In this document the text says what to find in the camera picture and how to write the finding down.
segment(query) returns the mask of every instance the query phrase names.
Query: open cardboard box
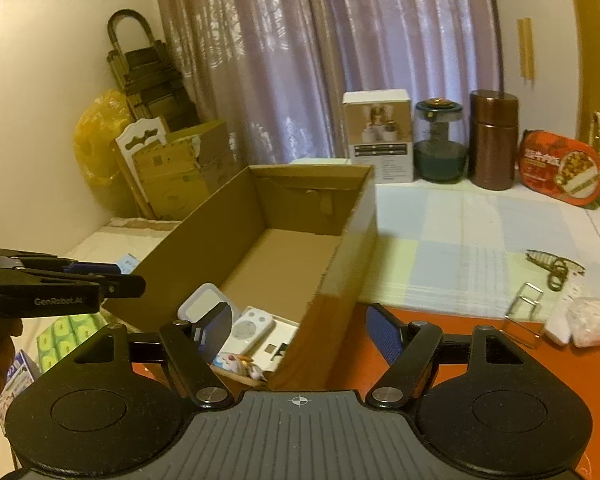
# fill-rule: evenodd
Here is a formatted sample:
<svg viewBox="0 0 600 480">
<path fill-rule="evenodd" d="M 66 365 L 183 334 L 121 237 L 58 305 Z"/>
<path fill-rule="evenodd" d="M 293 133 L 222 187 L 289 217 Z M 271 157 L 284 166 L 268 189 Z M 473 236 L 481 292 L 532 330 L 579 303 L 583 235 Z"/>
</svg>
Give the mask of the open cardboard box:
<svg viewBox="0 0 600 480">
<path fill-rule="evenodd" d="M 378 235 L 370 166 L 250 166 L 175 228 L 139 265 L 146 292 L 104 308 L 152 332 L 200 285 L 240 308 L 300 327 L 271 390 L 321 390 L 333 367 Z M 223 374 L 225 383 L 253 381 Z M 235 384 L 227 384 L 235 390 Z"/>
</svg>

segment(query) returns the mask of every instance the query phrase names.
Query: plastic bag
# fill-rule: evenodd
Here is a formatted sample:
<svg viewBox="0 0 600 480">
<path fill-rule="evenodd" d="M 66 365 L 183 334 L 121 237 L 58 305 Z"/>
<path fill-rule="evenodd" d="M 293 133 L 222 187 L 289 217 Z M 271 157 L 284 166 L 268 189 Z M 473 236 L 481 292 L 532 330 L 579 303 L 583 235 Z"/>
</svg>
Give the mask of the plastic bag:
<svg viewBox="0 0 600 480">
<path fill-rule="evenodd" d="M 74 153 L 88 184 L 109 187 L 120 173 L 110 143 L 133 121 L 124 94 L 107 90 L 85 110 L 74 133 Z"/>
<path fill-rule="evenodd" d="M 600 345 L 600 298 L 576 298 L 567 307 L 566 317 L 574 345 Z"/>
</svg>

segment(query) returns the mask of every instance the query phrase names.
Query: red food package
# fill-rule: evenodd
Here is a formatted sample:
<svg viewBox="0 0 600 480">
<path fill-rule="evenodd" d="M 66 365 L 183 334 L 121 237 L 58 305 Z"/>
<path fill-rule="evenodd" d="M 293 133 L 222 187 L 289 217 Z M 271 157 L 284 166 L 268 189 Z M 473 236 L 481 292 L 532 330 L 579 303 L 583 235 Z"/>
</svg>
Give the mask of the red food package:
<svg viewBox="0 0 600 480">
<path fill-rule="evenodd" d="M 573 205 L 587 205 L 600 194 L 600 158 L 579 140 L 541 130 L 520 144 L 520 176 L 534 191 Z"/>
</svg>

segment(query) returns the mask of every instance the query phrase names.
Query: brown thermos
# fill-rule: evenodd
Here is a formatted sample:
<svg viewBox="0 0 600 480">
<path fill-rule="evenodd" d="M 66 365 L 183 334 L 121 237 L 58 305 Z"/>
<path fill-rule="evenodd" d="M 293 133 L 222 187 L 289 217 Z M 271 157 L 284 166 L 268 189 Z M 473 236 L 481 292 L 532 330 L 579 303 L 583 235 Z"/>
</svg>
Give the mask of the brown thermos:
<svg viewBox="0 0 600 480">
<path fill-rule="evenodd" d="M 495 90 L 471 94 L 469 179 L 500 191 L 513 186 L 518 156 L 518 98 Z"/>
</svg>

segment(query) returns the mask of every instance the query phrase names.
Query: remote control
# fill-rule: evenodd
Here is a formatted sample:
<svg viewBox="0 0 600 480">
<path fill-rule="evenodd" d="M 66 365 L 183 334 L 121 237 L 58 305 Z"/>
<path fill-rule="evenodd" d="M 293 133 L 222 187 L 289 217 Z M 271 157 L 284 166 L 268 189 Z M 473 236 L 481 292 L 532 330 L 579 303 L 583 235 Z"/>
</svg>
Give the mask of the remote control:
<svg viewBox="0 0 600 480">
<path fill-rule="evenodd" d="M 273 323 L 273 316 L 269 312 L 248 307 L 232 326 L 231 335 L 220 351 L 244 355 Z"/>
</svg>

